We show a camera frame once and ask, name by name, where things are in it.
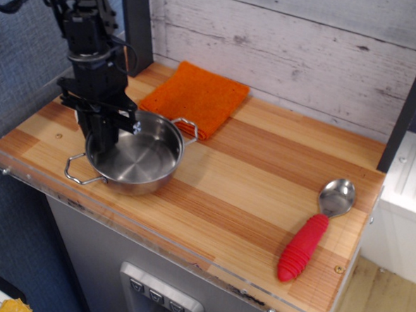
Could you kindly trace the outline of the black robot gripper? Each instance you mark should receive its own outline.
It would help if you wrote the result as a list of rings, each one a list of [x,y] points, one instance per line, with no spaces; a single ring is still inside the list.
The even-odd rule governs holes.
[[[118,141],[118,130],[137,134],[137,105],[126,95],[128,73],[123,51],[70,54],[74,76],[59,78],[61,103],[76,111],[88,152],[104,153]]]

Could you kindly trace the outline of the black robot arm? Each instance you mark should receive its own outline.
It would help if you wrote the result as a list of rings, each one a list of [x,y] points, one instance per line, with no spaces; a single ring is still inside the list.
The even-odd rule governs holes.
[[[1,13],[14,14],[28,0],[0,4]],[[137,105],[125,93],[130,71],[128,43],[114,36],[115,11],[108,0],[43,0],[52,9],[68,45],[74,76],[61,77],[61,103],[74,109],[93,151],[110,151],[119,132],[139,133]]]

